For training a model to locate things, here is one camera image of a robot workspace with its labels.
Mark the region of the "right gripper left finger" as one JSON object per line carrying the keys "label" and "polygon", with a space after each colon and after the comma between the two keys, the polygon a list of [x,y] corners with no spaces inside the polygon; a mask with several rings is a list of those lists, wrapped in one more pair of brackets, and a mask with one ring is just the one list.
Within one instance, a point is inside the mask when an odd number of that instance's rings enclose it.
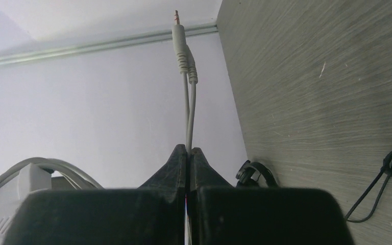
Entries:
{"label": "right gripper left finger", "polygon": [[186,149],[136,189],[48,190],[29,195],[4,244],[184,244]]}

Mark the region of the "black headphones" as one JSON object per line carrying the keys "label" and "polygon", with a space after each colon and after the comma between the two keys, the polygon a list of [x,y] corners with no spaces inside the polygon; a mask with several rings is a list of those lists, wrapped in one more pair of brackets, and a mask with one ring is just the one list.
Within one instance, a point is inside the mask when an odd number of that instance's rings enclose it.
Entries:
{"label": "black headphones", "polygon": [[241,166],[235,178],[237,179],[236,187],[280,187],[275,174],[260,162],[247,160]]}

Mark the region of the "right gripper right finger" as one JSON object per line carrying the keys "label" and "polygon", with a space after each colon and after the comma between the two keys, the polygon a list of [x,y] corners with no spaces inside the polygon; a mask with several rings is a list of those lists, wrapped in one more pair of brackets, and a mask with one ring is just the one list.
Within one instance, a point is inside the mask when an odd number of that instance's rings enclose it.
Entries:
{"label": "right gripper right finger", "polygon": [[187,170],[190,244],[353,244],[341,208],[312,188],[230,185],[194,148]]}

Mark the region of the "small white headphones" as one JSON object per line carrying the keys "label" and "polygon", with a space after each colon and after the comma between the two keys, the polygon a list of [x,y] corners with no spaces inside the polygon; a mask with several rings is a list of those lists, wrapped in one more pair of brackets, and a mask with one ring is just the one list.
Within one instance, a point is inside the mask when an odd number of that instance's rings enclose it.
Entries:
{"label": "small white headphones", "polygon": [[0,244],[22,202],[31,194],[44,190],[101,189],[89,174],[59,159],[33,157],[25,159],[0,175]]}

